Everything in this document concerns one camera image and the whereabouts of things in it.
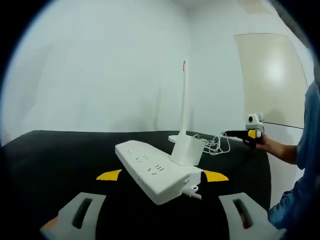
electrical outlet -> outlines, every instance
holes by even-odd
[[[200,183],[200,168],[178,165],[170,160],[169,154],[147,143],[135,140],[123,142],[115,146],[115,154],[157,205],[180,196],[184,186],[190,182],[193,185]]]

white cable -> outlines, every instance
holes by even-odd
[[[194,190],[192,190],[189,187],[184,187],[182,189],[182,193],[184,195],[187,195],[189,198],[195,198],[195,199],[202,200],[202,196],[200,194],[197,194]]]
[[[227,151],[224,151],[221,149],[221,138],[223,136],[226,137],[226,141],[228,143],[229,148]],[[211,156],[215,156],[215,155],[226,154],[226,153],[230,152],[231,147],[230,147],[228,136],[225,132],[222,132],[220,135],[215,136],[211,141],[204,139],[204,138],[200,138],[198,134],[194,135],[193,137],[205,142],[203,152],[206,154],[210,154]]]

beige door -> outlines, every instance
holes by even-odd
[[[263,5],[262,0],[239,0],[240,6],[247,14],[267,14],[268,9]]]
[[[285,35],[254,33],[235,36],[247,114],[264,114],[264,121],[304,127],[307,82],[299,56]]]

black tabletop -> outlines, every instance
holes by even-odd
[[[65,132],[32,131],[9,142],[3,148],[13,182],[20,197],[32,212],[40,228],[80,192],[103,194],[96,178],[102,173],[125,169],[115,154],[115,145],[137,140],[170,154],[174,144],[168,141],[176,131],[156,132]],[[200,134],[212,139],[212,136]],[[224,138],[222,149],[227,149]],[[216,156],[203,153],[199,168],[229,178],[221,195],[246,193],[264,209],[271,199],[271,173],[267,154],[248,149],[242,142],[229,140],[231,150]],[[112,191],[116,182],[101,181]]]

person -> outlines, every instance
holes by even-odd
[[[305,94],[304,129],[298,145],[284,145],[262,135],[256,148],[304,169],[292,190],[283,193],[278,204],[268,211],[268,220],[277,229],[294,230],[320,186],[320,76],[314,64],[314,82]]]

